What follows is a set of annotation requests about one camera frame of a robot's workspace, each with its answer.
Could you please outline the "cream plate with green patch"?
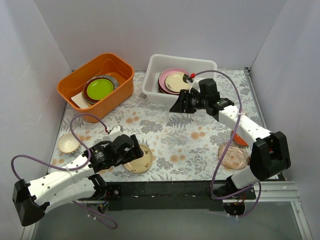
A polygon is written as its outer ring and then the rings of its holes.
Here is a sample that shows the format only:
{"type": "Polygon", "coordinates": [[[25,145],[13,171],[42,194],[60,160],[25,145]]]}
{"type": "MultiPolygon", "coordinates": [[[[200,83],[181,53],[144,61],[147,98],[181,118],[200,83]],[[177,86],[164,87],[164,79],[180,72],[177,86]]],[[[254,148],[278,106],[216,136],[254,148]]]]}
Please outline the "cream plate with green patch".
{"type": "Polygon", "coordinates": [[[191,86],[191,83],[187,81],[188,77],[183,72],[171,73],[165,78],[165,86],[175,93],[179,93],[180,90],[188,90],[191,86]]]}

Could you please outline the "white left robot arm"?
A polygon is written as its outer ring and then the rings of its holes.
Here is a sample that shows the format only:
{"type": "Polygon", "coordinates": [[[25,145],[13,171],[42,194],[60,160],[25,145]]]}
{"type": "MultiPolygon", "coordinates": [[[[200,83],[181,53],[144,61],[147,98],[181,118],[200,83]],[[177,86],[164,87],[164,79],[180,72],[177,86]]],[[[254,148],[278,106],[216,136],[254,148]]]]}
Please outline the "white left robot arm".
{"type": "Polygon", "coordinates": [[[99,172],[143,155],[136,136],[122,134],[113,141],[95,144],[61,170],[29,182],[20,179],[14,184],[12,201],[21,225],[32,225],[49,211],[72,201],[118,199],[115,188],[109,187],[99,172]]]}

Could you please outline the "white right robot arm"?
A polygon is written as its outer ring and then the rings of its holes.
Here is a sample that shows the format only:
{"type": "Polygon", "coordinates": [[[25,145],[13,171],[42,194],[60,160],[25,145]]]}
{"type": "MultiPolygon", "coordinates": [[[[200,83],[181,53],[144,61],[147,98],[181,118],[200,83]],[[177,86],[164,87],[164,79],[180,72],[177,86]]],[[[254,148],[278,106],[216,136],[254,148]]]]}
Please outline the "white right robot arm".
{"type": "Polygon", "coordinates": [[[193,114],[197,110],[205,110],[208,115],[238,134],[251,149],[248,166],[229,176],[225,185],[217,189],[210,186],[213,199],[237,199],[253,184],[290,168],[287,138],[282,132],[271,132],[241,114],[240,108],[231,100],[220,97],[212,78],[200,80],[198,85],[199,90],[181,90],[170,111],[193,114]]]}

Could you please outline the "cream floral plate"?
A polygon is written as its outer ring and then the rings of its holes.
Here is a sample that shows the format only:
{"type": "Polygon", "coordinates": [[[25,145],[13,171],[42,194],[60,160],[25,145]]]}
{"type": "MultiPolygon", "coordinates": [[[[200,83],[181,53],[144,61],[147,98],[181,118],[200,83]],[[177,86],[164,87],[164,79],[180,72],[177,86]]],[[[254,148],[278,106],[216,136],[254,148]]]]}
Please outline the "cream floral plate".
{"type": "Polygon", "coordinates": [[[134,174],[146,172],[153,163],[153,152],[151,149],[144,144],[140,144],[139,146],[143,151],[143,156],[123,165],[126,170],[134,174]]]}

